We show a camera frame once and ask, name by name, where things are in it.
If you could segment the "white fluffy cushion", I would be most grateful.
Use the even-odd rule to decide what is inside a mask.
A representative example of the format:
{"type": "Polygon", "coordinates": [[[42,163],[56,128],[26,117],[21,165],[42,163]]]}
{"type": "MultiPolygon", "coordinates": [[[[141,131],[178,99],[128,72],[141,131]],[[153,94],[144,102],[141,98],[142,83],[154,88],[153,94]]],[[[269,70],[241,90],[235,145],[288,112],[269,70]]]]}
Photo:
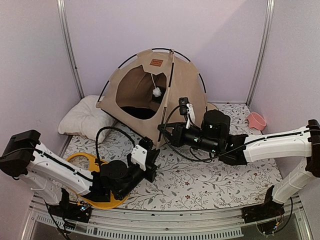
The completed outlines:
{"type": "Polygon", "coordinates": [[[98,95],[88,95],[81,99],[60,121],[58,133],[82,136],[94,141],[101,128],[114,126],[115,119],[96,107],[98,99],[98,95]]]}

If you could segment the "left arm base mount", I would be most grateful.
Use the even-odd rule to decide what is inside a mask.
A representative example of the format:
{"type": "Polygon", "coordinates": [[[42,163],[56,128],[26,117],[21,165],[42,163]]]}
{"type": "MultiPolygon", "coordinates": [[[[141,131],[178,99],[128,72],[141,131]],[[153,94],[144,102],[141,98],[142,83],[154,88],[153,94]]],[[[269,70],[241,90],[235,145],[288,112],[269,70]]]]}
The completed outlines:
{"type": "Polygon", "coordinates": [[[67,219],[88,223],[92,214],[91,205],[83,201],[80,203],[72,203],[70,202],[70,194],[64,188],[60,188],[60,192],[62,193],[62,196],[58,205],[49,204],[48,213],[53,216],[61,217],[64,220],[67,219]]]}

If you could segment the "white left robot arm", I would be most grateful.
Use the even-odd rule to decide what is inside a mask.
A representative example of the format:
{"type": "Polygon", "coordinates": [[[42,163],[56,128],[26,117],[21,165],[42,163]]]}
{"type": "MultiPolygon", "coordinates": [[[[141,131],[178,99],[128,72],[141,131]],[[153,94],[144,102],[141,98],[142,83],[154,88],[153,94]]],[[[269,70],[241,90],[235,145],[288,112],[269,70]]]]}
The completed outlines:
{"type": "Polygon", "coordinates": [[[90,206],[109,210],[122,205],[142,180],[155,180],[160,150],[148,137],[132,144],[126,162],[82,153],[89,161],[89,167],[83,169],[54,154],[39,141],[40,135],[36,130],[13,135],[0,157],[0,169],[27,183],[63,217],[75,211],[66,189],[90,206]]]}

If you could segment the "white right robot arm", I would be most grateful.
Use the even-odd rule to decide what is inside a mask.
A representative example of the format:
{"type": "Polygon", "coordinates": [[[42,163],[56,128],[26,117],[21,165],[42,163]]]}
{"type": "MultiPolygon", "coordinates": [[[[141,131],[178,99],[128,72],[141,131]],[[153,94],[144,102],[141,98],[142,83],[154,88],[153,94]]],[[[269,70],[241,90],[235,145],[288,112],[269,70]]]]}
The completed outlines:
{"type": "Polygon", "coordinates": [[[310,119],[307,126],[266,135],[231,135],[231,118],[219,110],[204,113],[200,127],[189,117],[186,122],[165,121],[158,125],[171,148],[187,145],[214,154],[230,165],[247,165],[264,159],[302,157],[295,169],[280,183],[269,188],[258,213],[269,218],[292,195],[320,176],[320,124],[310,119]]]}

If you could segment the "beige fabric pet tent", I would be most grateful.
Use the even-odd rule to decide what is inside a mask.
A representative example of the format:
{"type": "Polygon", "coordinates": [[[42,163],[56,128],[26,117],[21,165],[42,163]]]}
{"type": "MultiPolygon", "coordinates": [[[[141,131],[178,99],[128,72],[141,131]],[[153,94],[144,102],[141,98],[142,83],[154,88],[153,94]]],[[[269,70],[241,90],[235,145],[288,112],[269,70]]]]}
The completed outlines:
{"type": "Polygon", "coordinates": [[[126,59],[105,84],[96,107],[159,148],[165,140],[158,130],[185,119],[170,112],[187,97],[193,105],[194,123],[201,125],[208,109],[204,80],[196,66],[182,53],[169,48],[151,48],[126,59]]]}

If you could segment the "black tent pole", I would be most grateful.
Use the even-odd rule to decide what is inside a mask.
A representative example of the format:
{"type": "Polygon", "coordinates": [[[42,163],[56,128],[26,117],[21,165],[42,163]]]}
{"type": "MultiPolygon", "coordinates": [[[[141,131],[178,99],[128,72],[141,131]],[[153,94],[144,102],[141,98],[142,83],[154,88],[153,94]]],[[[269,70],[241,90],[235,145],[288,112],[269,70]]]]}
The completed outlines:
{"type": "MultiPolygon", "coordinates": [[[[179,58],[174,52],[174,70],[170,85],[169,104],[176,104],[180,97],[187,97],[194,110],[203,112],[207,107],[206,93],[199,79],[199,71],[191,61],[179,58]]],[[[137,53],[136,59],[118,68],[108,81],[107,92],[97,107],[110,111],[112,104],[120,108],[133,107],[151,109],[157,112],[165,103],[171,72],[170,51],[148,49],[137,53]],[[161,96],[153,95],[151,74],[161,96]]]]}
{"type": "Polygon", "coordinates": [[[169,52],[171,54],[171,69],[170,69],[170,75],[169,75],[169,82],[168,82],[168,86],[166,88],[166,93],[165,93],[165,98],[164,98],[164,106],[163,106],[163,112],[162,112],[160,125],[162,125],[164,123],[165,116],[166,116],[167,109],[168,109],[168,102],[169,102],[169,98],[170,98],[170,87],[171,87],[173,71],[174,71],[174,64],[175,64],[175,53],[174,53],[175,51],[173,49],[170,49],[169,52]]]}

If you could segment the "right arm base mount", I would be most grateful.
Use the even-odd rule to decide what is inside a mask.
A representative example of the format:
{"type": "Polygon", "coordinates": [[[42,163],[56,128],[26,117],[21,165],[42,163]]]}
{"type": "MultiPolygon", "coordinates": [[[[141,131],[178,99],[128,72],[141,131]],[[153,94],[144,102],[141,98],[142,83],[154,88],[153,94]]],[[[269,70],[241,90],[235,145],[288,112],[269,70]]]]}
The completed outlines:
{"type": "Polygon", "coordinates": [[[245,223],[257,222],[277,217],[285,213],[284,204],[275,202],[272,197],[274,188],[275,186],[272,185],[266,191],[264,202],[262,204],[247,206],[241,209],[241,216],[245,223]]]}

